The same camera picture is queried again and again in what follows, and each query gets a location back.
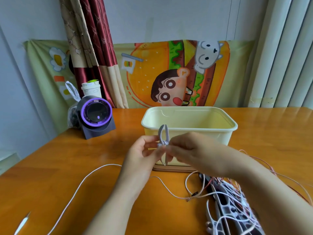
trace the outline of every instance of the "storage box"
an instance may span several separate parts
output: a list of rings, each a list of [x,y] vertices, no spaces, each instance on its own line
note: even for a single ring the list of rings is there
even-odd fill
[[[238,128],[237,123],[222,109],[209,106],[159,106],[147,109],[141,125],[146,135],[157,135],[162,124],[167,124],[170,138],[195,131],[215,138],[228,145],[232,132]],[[175,158],[169,165],[187,166]]]

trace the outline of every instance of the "wooden table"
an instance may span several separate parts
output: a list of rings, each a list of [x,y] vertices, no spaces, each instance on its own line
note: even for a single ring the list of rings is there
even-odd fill
[[[227,108],[238,123],[229,145],[271,164],[281,174],[313,184],[313,114],[307,108]],[[128,148],[144,134],[145,109],[114,109],[116,130],[85,140],[70,129],[19,162],[0,177],[0,234],[13,234],[31,211],[19,235],[46,235],[55,224],[81,180],[97,167],[121,164]],[[106,201],[120,167],[107,166],[82,184],[53,234],[81,234]],[[178,196],[187,196],[186,174],[152,172]],[[295,183],[288,185],[304,192]],[[191,176],[188,186],[201,183]],[[307,186],[313,195],[313,188]],[[207,234],[205,201],[171,196],[151,178],[133,206],[126,234]]]

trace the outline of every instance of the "pale yellow container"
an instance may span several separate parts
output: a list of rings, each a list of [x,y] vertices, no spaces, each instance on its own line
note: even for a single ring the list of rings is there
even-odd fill
[[[157,135],[161,125],[167,124],[170,139],[174,136],[195,131],[215,138],[228,145],[237,123],[222,109],[208,106],[159,106],[147,109],[141,125],[146,135]],[[169,165],[186,165],[174,159]]]

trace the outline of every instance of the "hamburger illustration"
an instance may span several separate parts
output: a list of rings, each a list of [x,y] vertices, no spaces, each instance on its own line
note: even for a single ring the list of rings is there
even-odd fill
[[[122,55],[132,99],[145,107],[204,106],[216,63],[197,72],[197,45],[192,40],[135,44],[130,55]]]

